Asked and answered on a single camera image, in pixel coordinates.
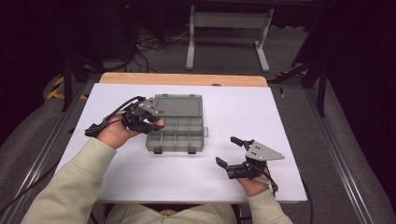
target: white table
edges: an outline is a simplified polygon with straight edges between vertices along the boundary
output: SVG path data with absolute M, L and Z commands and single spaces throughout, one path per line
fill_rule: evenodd
M 164 152 L 146 149 L 146 135 L 130 139 L 118 150 L 103 183 L 99 200 L 104 203 L 245 203 L 245 192 L 228 179 L 215 158 L 229 164 L 245 160 L 245 149 L 230 142 L 231 136 L 255 139 L 285 155 L 268 161 L 279 185 L 281 202 L 306 201 L 304 187 L 269 88 L 172 85 L 95 84 L 58 170 L 88 141 L 84 130 L 100 123 L 125 101 L 137 95 L 201 94 L 204 125 L 209 129 L 203 152 Z

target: dark background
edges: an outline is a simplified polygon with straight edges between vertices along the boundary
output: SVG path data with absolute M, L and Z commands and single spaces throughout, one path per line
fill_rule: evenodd
M 70 20 L 73 20 L 73 15 L 79 17 L 77 22 L 82 27 L 76 28 L 72 33 L 78 37 L 77 46 L 82 47 L 80 50 L 86 56 L 100 62 L 106 57 L 121 57 L 130 52 L 125 50 L 125 46 L 130 46 L 130 43 L 124 36 L 123 26 L 119 24 L 122 23 L 122 18 L 111 16 L 118 13 L 117 6 L 106 7 L 108 3 L 103 3 L 103 7 L 99 7 L 99 4 L 90 7 L 90 21 L 86 14 L 74 13 L 72 7 L 78 5 L 79 1 L 72 3 L 75 5 L 65 5 L 63 8 L 66 12 L 72 10 L 68 15 Z M 392 175 L 396 168 L 396 94 L 393 90 L 396 36 L 391 31 L 396 28 L 396 18 L 385 2 L 349 0 L 346 1 L 346 6 L 346 10 L 337 13 L 324 13 L 318 21 L 318 35 L 311 36 L 312 45 L 306 43 L 306 52 L 301 60 L 309 61 L 318 57 L 318 53 L 323 50 L 329 53 L 329 80 L 367 161 L 395 209 L 396 181 Z M 42 9 L 37 4 L 17 0 L 2 3 L 0 8 L 2 145 L 16 126 L 44 103 L 43 90 L 53 77 L 62 72 L 64 52 L 54 27 L 43 20 L 40 13 Z M 104 21 L 108 23 L 100 27 L 101 23 L 92 18 L 98 17 L 96 12 L 103 8 L 113 10 L 106 11 L 112 20 L 110 22 L 105 17 Z M 166 25 L 175 24 L 174 21 L 178 20 L 175 15 L 179 14 L 170 13 L 172 11 L 169 10 L 172 8 L 163 11 L 160 20 L 164 24 L 157 29 L 165 29 Z M 278 11 L 274 23 L 281 27 L 299 25 L 293 19 L 292 11 L 285 9 L 283 16 L 282 11 Z M 302 17 L 301 22 L 309 28 L 313 21 L 312 18 Z M 158 23 L 153 24 L 154 28 L 158 26 Z M 116 34 L 108 36 L 113 38 L 112 41 L 106 41 L 106 34 L 109 33 Z

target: person's left hand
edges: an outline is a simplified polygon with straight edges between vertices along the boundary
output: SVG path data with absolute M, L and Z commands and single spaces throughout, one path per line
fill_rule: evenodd
M 108 121 L 108 125 L 98 134 L 96 138 L 113 147 L 114 149 L 117 149 L 122 147 L 128 139 L 140 134 L 139 132 L 127 130 L 122 125 L 121 120 L 122 115 L 113 116 Z M 160 119 L 156 121 L 155 124 L 163 126 L 163 121 Z

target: hand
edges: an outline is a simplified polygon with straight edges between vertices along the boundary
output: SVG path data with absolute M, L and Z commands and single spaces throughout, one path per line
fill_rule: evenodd
M 127 130 L 122 125 L 121 120 L 122 115 L 113 116 L 108 121 L 108 126 L 105 127 L 96 138 L 114 149 L 117 149 L 122 147 L 128 139 L 140 134 L 139 132 Z M 156 121 L 155 124 L 163 126 L 163 121 L 160 119 Z
M 267 177 L 265 177 L 265 175 L 261 175 L 260 178 L 266 179 L 266 180 L 268 179 Z M 241 184 L 242 187 L 244 188 L 245 193 L 247 194 L 248 197 L 258 195 L 258 194 L 265 192 L 266 190 L 269 189 L 268 185 L 266 185 L 262 182 L 259 182 L 258 180 L 255 180 L 255 179 L 249 180 L 247 178 L 238 178 L 237 180 L 238 180 L 239 184 Z

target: person's right hand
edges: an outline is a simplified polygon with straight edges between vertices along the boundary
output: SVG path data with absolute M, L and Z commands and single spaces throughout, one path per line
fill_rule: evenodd
M 265 175 L 260 176 L 260 178 L 268 179 L 267 177 L 265 177 Z M 247 194 L 248 197 L 258 195 L 269 189 L 269 186 L 267 184 L 264 184 L 255 179 L 249 180 L 247 178 L 238 178 L 237 180 L 239 184 L 241 184 L 242 187 L 244 188 L 245 193 Z

